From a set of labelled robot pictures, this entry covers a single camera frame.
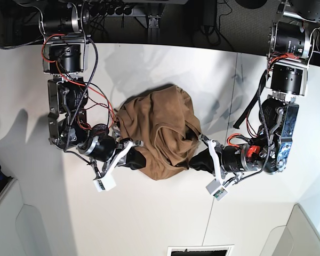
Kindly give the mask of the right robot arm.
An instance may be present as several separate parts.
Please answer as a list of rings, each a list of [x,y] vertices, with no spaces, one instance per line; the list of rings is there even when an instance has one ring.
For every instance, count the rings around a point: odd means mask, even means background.
[[[90,21],[87,1],[51,1],[41,9],[39,28],[44,38],[43,69],[52,76],[47,83],[49,141],[92,166],[101,178],[117,166],[143,168],[146,159],[136,150],[140,142],[123,139],[113,130],[115,117],[109,101],[103,105],[108,111],[106,123],[90,125],[87,121],[89,92],[102,93],[82,77],[88,47],[94,45]]]

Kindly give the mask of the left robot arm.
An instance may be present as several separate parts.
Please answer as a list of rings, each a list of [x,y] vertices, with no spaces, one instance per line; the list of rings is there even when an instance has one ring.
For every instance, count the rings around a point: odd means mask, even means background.
[[[234,133],[225,145],[201,135],[206,149],[190,160],[192,169],[206,171],[227,186],[286,168],[299,110],[295,99],[305,94],[318,31],[320,1],[280,2],[269,31],[266,69],[253,99],[234,124],[239,128],[247,123],[258,106],[258,130],[249,130],[248,136]]]

